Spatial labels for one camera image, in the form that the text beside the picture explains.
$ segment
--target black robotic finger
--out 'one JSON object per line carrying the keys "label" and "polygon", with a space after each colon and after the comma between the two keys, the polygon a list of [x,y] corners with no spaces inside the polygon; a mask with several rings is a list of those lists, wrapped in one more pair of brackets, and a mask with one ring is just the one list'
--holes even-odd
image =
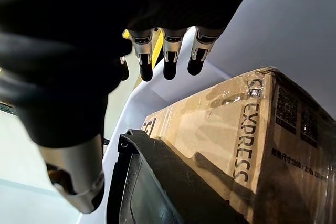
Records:
{"label": "black robotic finger", "polygon": [[203,68],[203,63],[204,63],[204,60],[202,61],[202,59],[205,56],[205,54],[206,54],[205,49],[199,49],[197,50],[195,59],[193,59],[193,57],[190,56],[189,63],[188,63],[189,74],[191,74],[192,76],[196,76],[201,72]]}
{"label": "black robotic finger", "polygon": [[188,72],[191,75],[195,76],[202,71],[204,60],[224,29],[225,27],[222,29],[196,28],[193,48],[188,64]]}
{"label": "black robotic finger", "polygon": [[129,30],[135,54],[140,65],[142,80],[150,81],[153,77],[152,69],[152,30],[133,31]]}
{"label": "black robotic finger", "polygon": [[128,79],[128,77],[130,76],[130,72],[128,71],[128,66],[127,66],[127,62],[125,59],[125,56],[120,57],[120,64],[122,67],[122,81],[126,81]]}
{"label": "black robotic finger", "polygon": [[175,52],[167,52],[168,62],[164,62],[163,65],[163,76],[167,80],[173,80],[176,75],[176,65],[177,62],[174,62]]}
{"label": "black robotic finger", "polygon": [[186,28],[180,30],[163,29],[163,75],[167,80],[174,79],[176,75],[177,60],[186,31]]}
{"label": "black robotic finger", "polygon": [[152,62],[149,61],[148,54],[140,55],[140,76],[144,81],[150,81],[153,78]]}

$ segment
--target cardboard box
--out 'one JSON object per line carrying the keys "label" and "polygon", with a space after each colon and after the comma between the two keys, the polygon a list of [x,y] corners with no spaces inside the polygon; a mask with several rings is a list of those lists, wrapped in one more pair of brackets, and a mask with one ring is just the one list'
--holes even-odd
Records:
{"label": "cardboard box", "polygon": [[201,91],[142,126],[254,223],[333,222],[334,129],[314,99],[274,68]]}

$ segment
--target white surface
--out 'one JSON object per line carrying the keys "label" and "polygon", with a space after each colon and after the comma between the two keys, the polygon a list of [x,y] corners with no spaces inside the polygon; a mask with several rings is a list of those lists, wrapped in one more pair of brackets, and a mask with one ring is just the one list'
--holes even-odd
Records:
{"label": "white surface", "polygon": [[106,176],[103,202],[94,213],[80,215],[78,223],[105,223],[120,133],[139,129],[146,115],[229,77],[261,66],[275,66],[335,117],[335,17],[334,0],[244,0],[205,61],[202,73],[196,77],[189,76],[186,67],[194,36],[194,29],[189,30],[183,40],[175,79],[163,78],[161,62],[154,69],[153,80],[141,83],[132,92],[103,160]]}
{"label": "white surface", "polygon": [[74,224],[79,212],[57,192],[0,179],[0,223]]}
{"label": "white surface", "polygon": [[17,116],[0,111],[0,179],[54,190],[46,165]]}

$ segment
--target robotic hand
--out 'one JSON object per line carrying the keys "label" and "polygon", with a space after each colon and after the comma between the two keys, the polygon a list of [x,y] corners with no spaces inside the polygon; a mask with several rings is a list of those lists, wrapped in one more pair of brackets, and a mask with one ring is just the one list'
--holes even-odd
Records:
{"label": "robotic hand", "polygon": [[16,108],[52,184],[80,212],[97,209],[104,194],[101,138],[120,58],[133,43],[149,81],[152,29],[161,27],[164,75],[173,79],[183,35],[196,26],[188,66],[196,75],[241,1],[0,0],[0,100]]}

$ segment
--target qr code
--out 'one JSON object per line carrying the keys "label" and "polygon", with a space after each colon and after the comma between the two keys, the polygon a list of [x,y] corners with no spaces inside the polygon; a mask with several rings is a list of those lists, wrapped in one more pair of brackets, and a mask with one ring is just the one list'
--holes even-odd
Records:
{"label": "qr code", "polygon": [[307,107],[301,112],[301,132],[315,141],[318,139],[316,115]]}
{"label": "qr code", "polygon": [[279,88],[277,116],[296,127],[296,118],[298,111],[298,101],[288,94],[284,89]]}

